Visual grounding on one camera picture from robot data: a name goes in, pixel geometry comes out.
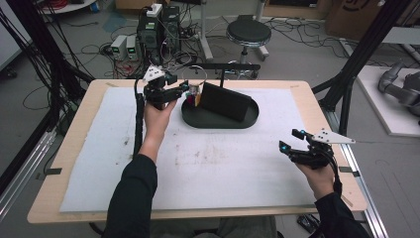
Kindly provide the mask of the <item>black device on floor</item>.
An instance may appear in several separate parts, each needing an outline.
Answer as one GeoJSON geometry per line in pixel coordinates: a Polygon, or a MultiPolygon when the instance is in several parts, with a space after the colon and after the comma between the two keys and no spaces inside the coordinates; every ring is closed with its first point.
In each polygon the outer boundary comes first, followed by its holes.
{"type": "Polygon", "coordinates": [[[320,221],[312,214],[299,215],[297,223],[309,233],[315,232],[320,226],[320,221]]]}

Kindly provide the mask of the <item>black frame strut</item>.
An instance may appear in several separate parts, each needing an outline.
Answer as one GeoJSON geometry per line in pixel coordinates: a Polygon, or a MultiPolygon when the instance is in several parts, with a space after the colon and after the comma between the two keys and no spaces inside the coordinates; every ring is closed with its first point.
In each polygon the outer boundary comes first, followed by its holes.
{"type": "Polygon", "coordinates": [[[314,94],[328,89],[326,95],[319,100],[320,107],[327,112],[334,112],[338,102],[342,101],[338,129],[341,135],[347,135],[353,85],[357,76],[410,2],[411,0],[385,0],[343,68],[333,78],[312,88],[314,94]]]}

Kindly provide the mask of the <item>person's right hand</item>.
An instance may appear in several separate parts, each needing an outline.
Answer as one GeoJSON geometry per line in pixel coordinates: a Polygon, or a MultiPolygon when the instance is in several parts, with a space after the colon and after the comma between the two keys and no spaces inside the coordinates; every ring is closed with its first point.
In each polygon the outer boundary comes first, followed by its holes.
{"type": "Polygon", "coordinates": [[[334,172],[330,166],[312,170],[308,166],[296,165],[306,176],[314,197],[320,199],[334,191],[334,172]]]}

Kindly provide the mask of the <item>black oval tray with hanger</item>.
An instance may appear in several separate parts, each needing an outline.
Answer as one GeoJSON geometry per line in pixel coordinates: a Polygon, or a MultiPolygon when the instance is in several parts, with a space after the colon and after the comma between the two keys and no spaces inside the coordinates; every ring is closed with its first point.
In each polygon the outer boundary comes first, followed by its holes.
{"type": "MultiPolygon", "coordinates": [[[[258,71],[259,64],[238,64],[238,63],[199,63],[190,64],[192,68],[221,69],[224,74],[226,70],[250,70],[258,71]]],[[[220,76],[220,83],[217,86],[224,87],[225,76],[220,76]]],[[[231,118],[219,115],[212,111],[202,108],[199,103],[193,104],[192,97],[188,96],[181,105],[182,119],[186,124],[198,129],[246,129],[252,127],[258,120],[260,109],[258,104],[252,99],[247,114],[243,121],[236,121],[231,118]]]]}

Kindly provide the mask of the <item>black round stool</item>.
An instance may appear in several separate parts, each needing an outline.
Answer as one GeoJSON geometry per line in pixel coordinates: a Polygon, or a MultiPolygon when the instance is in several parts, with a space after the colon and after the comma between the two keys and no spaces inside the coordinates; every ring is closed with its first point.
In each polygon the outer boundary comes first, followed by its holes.
{"type": "Polygon", "coordinates": [[[231,42],[243,47],[240,59],[231,60],[230,63],[248,64],[248,49],[265,46],[270,41],[271,30],[252,16],[239,16],[237,20],[228,25],[226,37],[231,42]]]}

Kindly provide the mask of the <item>wooden table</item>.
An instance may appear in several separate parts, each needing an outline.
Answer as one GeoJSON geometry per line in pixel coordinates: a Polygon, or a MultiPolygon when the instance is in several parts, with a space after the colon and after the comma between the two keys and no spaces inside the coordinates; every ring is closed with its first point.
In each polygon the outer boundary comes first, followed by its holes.
{"type": "MultiPolygon", "coordinates": [[[[88,222],[103,221],[107,216],[105,211],[63,212],[60,206],[63,202],[71,172],[75,161],[82,149],[87,133],[99,110],[102,99],[107,89],[111,87],[130,87],[133,81],[123,79],[97,79],[93,81],[65,135],[60,149],[52,163],[54,168],[62,168],[60,175],[51,175],[45,181],[28,214],[29,222],[37,223],[62,223],[62,222],[88,222]]],[[[318,102],[312,93],[309,84],[301,80],[229,80],[225,87],[238,90],[245,94],[245,89],[270,88],[288,89],[291,91],[298,107],[302,122],[302,130],[312,134],[318,133],[328,123],[318,102]]],[[[313,213],[316,208],[314,200],[311,206],[270,206],[248,208],[208,208],[184,210],[152,210],[154,219],[177,218],[204,218],[204,217],[232,217],[253,215],[280,215],[313,213]]]]}

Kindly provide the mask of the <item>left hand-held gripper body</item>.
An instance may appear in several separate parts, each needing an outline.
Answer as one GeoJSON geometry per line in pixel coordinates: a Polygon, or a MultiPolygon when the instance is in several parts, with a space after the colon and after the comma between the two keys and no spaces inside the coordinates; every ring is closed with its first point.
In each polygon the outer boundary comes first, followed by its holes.
{"type": "Polygon", "coordinates": [[[146,100],[156,109],[162,109],[166,103],[178,99],[173,88],[164,88],[167,85],[164,78],[166,74],[167,72],[159,67],[150,65],[143,78],[146,84],[144,87],[146,100]]]}

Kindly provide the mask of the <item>white platform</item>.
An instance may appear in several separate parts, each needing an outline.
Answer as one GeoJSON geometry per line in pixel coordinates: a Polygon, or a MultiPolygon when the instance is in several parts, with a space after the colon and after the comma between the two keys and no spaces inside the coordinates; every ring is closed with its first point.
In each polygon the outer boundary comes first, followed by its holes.
{"type": "Polygon", "coordinates": [[[411,114],[395,97],[377,89],[384,66],[366,65],[358,75],[359,85],[388,135],[420,138],[420,117],[411,114]]]}

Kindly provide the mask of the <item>white desk leg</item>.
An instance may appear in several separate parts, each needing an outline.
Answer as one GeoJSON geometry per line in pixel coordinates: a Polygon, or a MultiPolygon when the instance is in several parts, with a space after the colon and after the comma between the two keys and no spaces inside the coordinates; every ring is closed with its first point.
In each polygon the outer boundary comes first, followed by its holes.
{"type": "Polygon", "coordinates": [[[207,40],[207,25],[206,25],[206,5],[207,0],[200,0],[200,23],[201,28],[199,32],[199,41],[200,46],[203,51],[204,57],[206,61],[212,61],[213,60],[213,54],[211,52],[208,40],[207,40]]]}

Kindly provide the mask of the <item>white power adapter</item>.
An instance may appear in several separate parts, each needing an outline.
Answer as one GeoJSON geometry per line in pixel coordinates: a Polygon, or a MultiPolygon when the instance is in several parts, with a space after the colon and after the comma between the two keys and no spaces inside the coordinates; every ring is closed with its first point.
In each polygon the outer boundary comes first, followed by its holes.
{"type": "Polygon", "coordinates": [[[151,9],[147,11],[147,16],[156,18],[159,15],[159,13],[161,12],[161,9],[162,9],[161,4],[154,3],[151,6],[151,9]]]}

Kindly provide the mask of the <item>white power supply box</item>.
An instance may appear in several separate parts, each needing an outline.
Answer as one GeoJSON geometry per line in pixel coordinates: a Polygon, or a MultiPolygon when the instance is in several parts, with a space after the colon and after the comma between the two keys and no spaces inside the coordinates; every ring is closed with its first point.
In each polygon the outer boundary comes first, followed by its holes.
{"type": "Polygon", "coordinates": [[[127,37],[126,44],[127,54],[129,60],[138,60],[139,59],[139,50],[137,44],[137,38],[135,36],[127,37]]]}
{"type": "Polygon", "coordinates": [[[124,60],[127,56],[127,37],[118,36],[112,43],[111,50],[115,60],[124,60]]]}

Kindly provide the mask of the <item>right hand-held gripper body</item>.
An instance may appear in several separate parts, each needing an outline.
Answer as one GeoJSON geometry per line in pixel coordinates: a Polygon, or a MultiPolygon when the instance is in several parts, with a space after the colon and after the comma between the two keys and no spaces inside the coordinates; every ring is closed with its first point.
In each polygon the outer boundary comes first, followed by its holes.
{"type": "Polygon", "coordinates": [[[326,167],[334,162],[332,144],[354,144],[356,142],[354,139],[325,128],[316,134],[308,133],[304,140],[308,143],[308,150],[291,149],[290,160],[295,164],[309,166],[312,170],[326,167]]]}

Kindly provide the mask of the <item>person's left hand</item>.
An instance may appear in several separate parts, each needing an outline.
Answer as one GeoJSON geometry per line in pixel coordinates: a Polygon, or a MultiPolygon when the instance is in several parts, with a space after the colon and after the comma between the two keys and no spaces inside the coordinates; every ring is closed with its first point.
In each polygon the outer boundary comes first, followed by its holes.
{"type": "Polygon", "coordinates": [[[149,140],[162,141],[169,118],[177,101],[173,100],[165,104],[163,109],[156,109],[147,103],[145,107],[146,138],[149,140]]]}

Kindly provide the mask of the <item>black phone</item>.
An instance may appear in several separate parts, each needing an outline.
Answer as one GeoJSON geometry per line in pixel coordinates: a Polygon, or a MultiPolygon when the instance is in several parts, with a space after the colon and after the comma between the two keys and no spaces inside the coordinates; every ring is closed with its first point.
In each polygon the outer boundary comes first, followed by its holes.
{"type": "Polygon", "coordinates": [[[199,105],[219,115],[243,121],[251,101],[246,94],[205,82],[199,105]]]}

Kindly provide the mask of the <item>large black computer tower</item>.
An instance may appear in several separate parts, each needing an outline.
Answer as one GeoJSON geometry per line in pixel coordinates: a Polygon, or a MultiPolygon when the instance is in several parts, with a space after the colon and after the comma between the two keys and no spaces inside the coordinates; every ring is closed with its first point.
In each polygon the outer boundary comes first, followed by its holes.
{"type": "Polygon", "coordinates": [[[158,17],[149,17],[147,15],[149,10],[151,10],[151,7],[141,9],[137,35],[144,51],[145,64],[161,65],[161,23],[158,17]]]}

